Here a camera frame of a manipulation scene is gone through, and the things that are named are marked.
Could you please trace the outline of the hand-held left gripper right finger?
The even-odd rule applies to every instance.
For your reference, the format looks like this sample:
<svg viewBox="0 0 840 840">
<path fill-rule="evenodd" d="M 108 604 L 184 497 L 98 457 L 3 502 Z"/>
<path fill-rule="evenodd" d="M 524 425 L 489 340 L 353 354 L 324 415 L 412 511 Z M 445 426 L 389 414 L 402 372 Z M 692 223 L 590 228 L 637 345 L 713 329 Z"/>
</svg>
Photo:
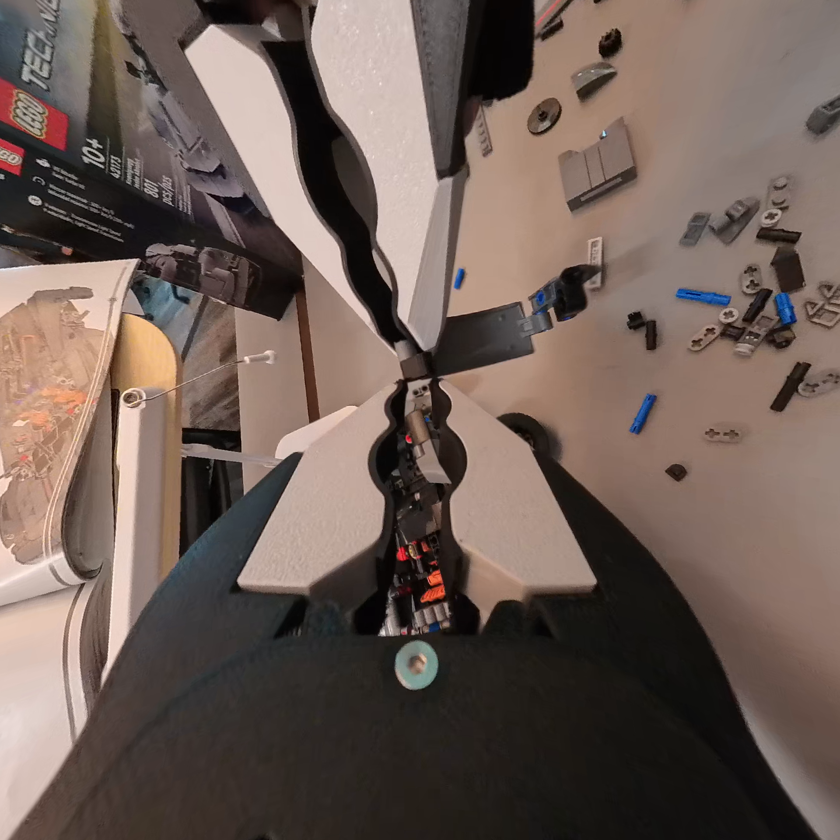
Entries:
<svg viewBox="0 0 840 840">
<path fill-rule="evenodd" d="M 458 609 L 483 628 L 503 602 L 592 594 L 595 573 L 532 449 L 448 381 L 433 381 L 432 405 Z"/>
</svg>

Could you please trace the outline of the grey lego slope brick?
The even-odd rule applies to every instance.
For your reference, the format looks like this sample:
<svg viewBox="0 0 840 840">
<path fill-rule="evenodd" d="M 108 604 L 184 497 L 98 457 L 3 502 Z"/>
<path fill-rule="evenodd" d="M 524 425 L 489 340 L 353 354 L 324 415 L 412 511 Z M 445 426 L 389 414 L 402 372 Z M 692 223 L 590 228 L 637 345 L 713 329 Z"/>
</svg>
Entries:
<svg viewBox="0 0 840 840">
<path fill-rule="evenodd" d="M 830 131 L 839 121 L 839 95 L 816 106 L 805 121 L 807 131 L 820 136 Z"/>
</svg>

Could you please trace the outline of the black shelf unit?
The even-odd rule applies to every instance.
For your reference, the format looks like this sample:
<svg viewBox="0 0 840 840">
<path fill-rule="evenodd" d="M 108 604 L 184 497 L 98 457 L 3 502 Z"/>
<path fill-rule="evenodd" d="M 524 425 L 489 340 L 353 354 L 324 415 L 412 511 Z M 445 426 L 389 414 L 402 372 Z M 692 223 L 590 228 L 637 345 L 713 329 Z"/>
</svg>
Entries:
<svg viewBox="0 0 840 840">
<path fill-rule="evenodd" d="M 242 439 L 239 430 L 184 428 L 182 443 L 239 452 Z M 243 467 L 239 463 L 183 457 L 178 555 L 182 557 L 243 495 Z"/>
</svg>

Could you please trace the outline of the grey lego bracket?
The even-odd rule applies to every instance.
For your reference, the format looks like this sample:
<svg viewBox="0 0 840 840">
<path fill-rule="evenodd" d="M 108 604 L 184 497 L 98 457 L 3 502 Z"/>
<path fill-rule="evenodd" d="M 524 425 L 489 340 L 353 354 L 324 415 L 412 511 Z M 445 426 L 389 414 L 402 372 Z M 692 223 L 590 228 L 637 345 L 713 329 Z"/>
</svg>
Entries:
<svg viewBox="0 0 840 840">
<path fill-rule="evenodd" d="M 760 209 L 756 196 L 740 198 L 708 222 L 711 233 L 724 245 L 732 244 Z"/>
</svg>

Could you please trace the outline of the grey lego panel assembly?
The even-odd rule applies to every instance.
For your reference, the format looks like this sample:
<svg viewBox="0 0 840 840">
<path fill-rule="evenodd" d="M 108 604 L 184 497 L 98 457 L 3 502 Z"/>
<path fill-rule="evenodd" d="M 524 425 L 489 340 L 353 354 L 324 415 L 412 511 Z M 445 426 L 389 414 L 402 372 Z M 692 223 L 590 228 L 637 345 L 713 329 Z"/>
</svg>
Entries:
<svg viewBox="0 0 840 840">
<path fill-rule="evenodd" d="M 598 141 L 559 156 L 560 179 L 571 213 L 637 179 L 637 164 L 624 117 L 611 122 Z"/>
</svg>

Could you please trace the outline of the lego instruction booklet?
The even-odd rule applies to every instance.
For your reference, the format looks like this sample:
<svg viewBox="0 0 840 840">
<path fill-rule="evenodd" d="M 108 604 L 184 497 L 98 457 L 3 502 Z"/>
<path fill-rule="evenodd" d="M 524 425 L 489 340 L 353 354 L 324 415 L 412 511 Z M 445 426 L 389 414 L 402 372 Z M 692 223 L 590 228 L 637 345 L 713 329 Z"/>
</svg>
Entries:
<svg viewBox="0 0 840 840">
<path fill-rule="evenodd" d="M 110 368 L 137 259 L 1 271 L 1 605 L 112 558 Z"/>
</svg>

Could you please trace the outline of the grey curved lego slope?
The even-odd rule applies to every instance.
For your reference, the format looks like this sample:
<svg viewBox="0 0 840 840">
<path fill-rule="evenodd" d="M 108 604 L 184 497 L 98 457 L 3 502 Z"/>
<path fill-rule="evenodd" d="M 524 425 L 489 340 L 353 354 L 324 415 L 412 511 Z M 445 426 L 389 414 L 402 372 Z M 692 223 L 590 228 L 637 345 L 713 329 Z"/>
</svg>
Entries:
<svg viewBox="0 0 840 840">
<path fill-rule="evenodd" d="M 583 102 L 615 78 L 617 69 L 608 61 L 593 62 L 575 71 L 571 76 L 575 95 Z"/>
</svg>

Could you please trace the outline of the black lego set box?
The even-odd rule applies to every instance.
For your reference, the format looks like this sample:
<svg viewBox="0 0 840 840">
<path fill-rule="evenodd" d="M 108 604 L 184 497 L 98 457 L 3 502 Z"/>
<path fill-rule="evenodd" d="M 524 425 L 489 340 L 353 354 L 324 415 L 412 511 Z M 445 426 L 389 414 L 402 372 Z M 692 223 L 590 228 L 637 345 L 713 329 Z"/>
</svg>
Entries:
<svg viewBox="0 0 840 840">
<path fill-rule="evenodd" d="M 213 2 L 2 1 L 2 249 L 137 259 L 281 320 L 298 248 L 270 219 L 186 60 Z"/>
</svg>

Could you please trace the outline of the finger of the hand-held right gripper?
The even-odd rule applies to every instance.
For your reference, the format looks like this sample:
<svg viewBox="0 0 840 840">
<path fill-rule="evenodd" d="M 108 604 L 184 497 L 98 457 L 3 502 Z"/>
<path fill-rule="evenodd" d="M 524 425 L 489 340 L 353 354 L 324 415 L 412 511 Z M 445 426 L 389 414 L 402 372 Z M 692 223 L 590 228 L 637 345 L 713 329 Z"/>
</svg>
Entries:
<svg viewBox="0 0 840 840">
<path fill-rule="evenodd" d="M 435 350 L 468 172 L 436 172 L 411 4 L 318 2 L 311 51 L 328 103 L 371 176 L 375 241 L 393 273 L 396 315 L 420 350 Z"/>
<path fill-rule="evenodd" d="M 398 343 L 392 290 L 371 232 L 341 182 L 326 109 L 302 40 L 258 26 L 209 25 L 185 57 L 223 124 L 272 221 L 364 325 Z"/>
</svg>

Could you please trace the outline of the cluster of small lego connectors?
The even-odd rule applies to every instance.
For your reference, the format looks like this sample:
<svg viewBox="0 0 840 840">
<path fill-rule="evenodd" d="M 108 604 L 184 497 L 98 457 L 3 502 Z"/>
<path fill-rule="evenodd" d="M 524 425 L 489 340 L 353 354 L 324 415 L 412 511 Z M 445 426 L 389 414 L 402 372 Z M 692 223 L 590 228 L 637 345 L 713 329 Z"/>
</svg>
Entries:
<svg viewBox="0 0 840 840">
<path fill-rule="evenodd" d="M 838 329 L 838 281 L 810 282 L 799 251 L 791 245 L 778 247 L 768 264 L 768 273 L 758 263 L 747 264 L 740 273 L 741 298 L 733 306 L 716 309 L 716 320 L 697 330 L 686 349 L 701 353 L 717 341 L 729 341 L 735 355 L 751 358 L 757 349 L 769 346 L 788 350 L 798 338 L 798 330 L 814 327 Z M 790 295 L 797 323 L 780 325 L 774 306 L 778 292 Z"/>
</svg>

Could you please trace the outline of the grey lego car model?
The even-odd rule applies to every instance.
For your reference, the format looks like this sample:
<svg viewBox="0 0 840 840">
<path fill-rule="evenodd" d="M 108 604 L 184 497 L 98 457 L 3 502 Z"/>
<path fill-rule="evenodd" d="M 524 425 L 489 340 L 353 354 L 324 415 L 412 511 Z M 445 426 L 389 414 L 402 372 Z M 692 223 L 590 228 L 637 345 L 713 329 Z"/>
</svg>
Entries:
<svg viewBox="0 0 840 840">
<path fill-rule="evenodd" d="M 393 574 L 385 590 L 380 637 L 471 635 L 480 624 L 478 609 L 447 584 L 446 569 L 455 547 L 445 537 L 444 501 L 452 482 L 439 445 L 433 381 L 412 381 L 387 480 L 395 503 Z"/>
</svg>

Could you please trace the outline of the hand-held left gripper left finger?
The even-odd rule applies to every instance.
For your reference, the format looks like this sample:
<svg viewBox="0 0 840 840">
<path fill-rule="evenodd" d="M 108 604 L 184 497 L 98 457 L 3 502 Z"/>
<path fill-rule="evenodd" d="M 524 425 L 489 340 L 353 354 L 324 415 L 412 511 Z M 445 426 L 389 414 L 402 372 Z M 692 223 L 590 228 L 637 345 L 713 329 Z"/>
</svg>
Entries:
<svg viewBox="0 0 840 840">
<path fill-rule="evenodd" d="M 281 461 L 276 472 L 288 467 L 290 477 L 238 575 L 240 590 L 330 604 L 358 634 L 378 634 L 393 574 L 387 478 L 405 401 L 406 384 L 389 384 Z"/>
</svg>

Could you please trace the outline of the white book stand ledge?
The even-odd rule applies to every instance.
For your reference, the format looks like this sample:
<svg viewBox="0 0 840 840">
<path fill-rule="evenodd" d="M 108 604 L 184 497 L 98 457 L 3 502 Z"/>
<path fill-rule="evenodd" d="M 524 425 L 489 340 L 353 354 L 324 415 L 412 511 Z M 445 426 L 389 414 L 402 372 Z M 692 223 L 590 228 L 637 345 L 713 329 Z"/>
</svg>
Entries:
<svg viewBox="0 0 840 840">
<path fill-rule="evenodd" d="M 159 581 L 162 535 L 163 408 L 150 407 L 151 392 L 132 388 L 119 398 L 115 455 L 117 503 L 115 541 L 110 576 L 108 656 L 103 686 L 122 647 Z"/>
</svg>

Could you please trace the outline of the dark grey lego fender assembly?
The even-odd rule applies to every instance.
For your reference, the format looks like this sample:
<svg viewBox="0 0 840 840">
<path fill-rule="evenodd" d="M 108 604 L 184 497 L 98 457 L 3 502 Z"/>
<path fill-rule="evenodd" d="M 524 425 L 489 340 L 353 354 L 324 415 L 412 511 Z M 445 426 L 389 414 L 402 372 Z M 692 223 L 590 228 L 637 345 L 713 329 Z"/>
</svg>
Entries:
<svg viewBox="0 0 840 840">
<path fill-rule="evenodd" d="M 447 318 L 435 351 L 416 350 L 408 342 L 396 345 L 402 379 L 412 382 L 445 377 L 512 361 L 533 353 L 533 338 L 575 318 L 586 309 L 587 284 L 602 272 L 600 266 L 564 269 L 529 301 L 526 314 L 520 302 Z"/>
</svg>

